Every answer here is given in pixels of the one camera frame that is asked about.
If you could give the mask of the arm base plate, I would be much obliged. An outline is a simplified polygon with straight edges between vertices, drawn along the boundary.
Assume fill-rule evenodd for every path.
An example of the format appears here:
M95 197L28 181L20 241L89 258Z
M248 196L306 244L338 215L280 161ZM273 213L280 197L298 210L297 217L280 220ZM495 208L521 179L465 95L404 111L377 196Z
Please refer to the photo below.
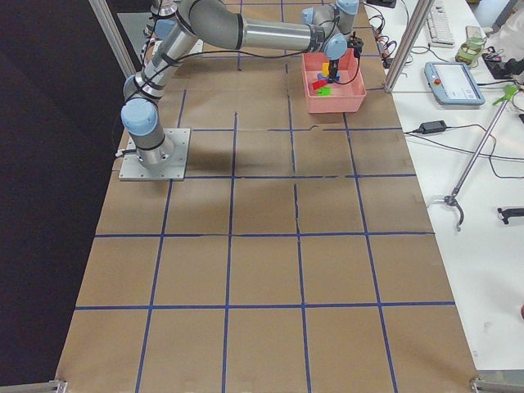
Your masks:
M120 166L122 181L183 181L187 168L190 129L164 129L165 140L156 149L145 151L129 136Z

